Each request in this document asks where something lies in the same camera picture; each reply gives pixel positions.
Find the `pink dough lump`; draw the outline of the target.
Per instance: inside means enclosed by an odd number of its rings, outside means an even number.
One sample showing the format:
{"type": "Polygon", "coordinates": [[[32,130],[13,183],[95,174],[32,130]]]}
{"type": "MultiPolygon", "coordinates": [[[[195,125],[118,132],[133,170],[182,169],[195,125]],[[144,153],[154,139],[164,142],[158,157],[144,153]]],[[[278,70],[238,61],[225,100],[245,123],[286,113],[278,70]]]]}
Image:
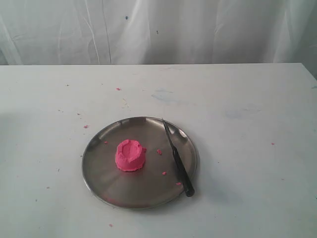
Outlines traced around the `pink dough lump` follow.
{"type": "Polygon", "coordinates": [[[146,161],[147,149],[137,140],[126,139],[119,143],[115,154],[115,163],[118,169],[124,172],[133,172],[143,167],[146,161]]]}

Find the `black knife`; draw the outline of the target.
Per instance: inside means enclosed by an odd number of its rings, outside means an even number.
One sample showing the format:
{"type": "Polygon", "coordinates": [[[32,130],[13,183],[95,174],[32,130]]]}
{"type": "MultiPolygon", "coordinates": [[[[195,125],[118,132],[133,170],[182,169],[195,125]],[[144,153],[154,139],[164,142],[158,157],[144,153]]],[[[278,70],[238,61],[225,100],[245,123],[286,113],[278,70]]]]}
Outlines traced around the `black knife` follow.
{"type": "Polygon", "coordinates": [[[190,180],[190,178],[186,172],[186,169],[183,165],[183,162],[179,156],[178,150],[174,146],[174,144],[171,140],[169,127],[167,126],[164,119],[162,119],[162,122],[164,125],[164,129],[165,129],[168,141],[169,141],[171,149],[172,149],[173,158],[174,158],[177,170],[178,170],[178,174],[179,174],[181,183],[183,184],[184,192],[185,192],[187,197],[192,197],[195,194],[195,189],[191,183],[191,180],[190,180]]]}

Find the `round stainless steel plate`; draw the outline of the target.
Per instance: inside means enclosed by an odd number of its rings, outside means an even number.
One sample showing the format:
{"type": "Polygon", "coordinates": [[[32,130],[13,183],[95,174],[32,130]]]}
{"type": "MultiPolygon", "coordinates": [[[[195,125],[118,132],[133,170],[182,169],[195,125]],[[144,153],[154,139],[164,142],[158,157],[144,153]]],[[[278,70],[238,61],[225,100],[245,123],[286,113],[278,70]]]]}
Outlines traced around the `round stainless steel plate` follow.
{"type": "Polygon", "coordinates": [[[101,201],[125,209],[147,209],[170,202],[184,192],[171,144],[180,155],[190,179],[198,164],[198,152],[188,135],[166,119],[132,117],[99,131],[82,157],[82,174],[88,189],[101,201]],[[145,149],[145,164],[133,172],[115,163],[118,145],[137,140],[145,149]]]}

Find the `white backdrop curtain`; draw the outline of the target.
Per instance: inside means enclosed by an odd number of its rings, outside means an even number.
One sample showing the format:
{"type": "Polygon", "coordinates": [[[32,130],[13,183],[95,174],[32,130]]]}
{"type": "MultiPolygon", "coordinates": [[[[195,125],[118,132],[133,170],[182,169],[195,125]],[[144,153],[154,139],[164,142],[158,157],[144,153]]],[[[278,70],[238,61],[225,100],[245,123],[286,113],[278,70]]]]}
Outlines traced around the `white backdrop curtain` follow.
{"type": "Polygon", "coordinates": [[[300,62],[317,73],[314,0],[3,0],[0,62],[300,62]]]}

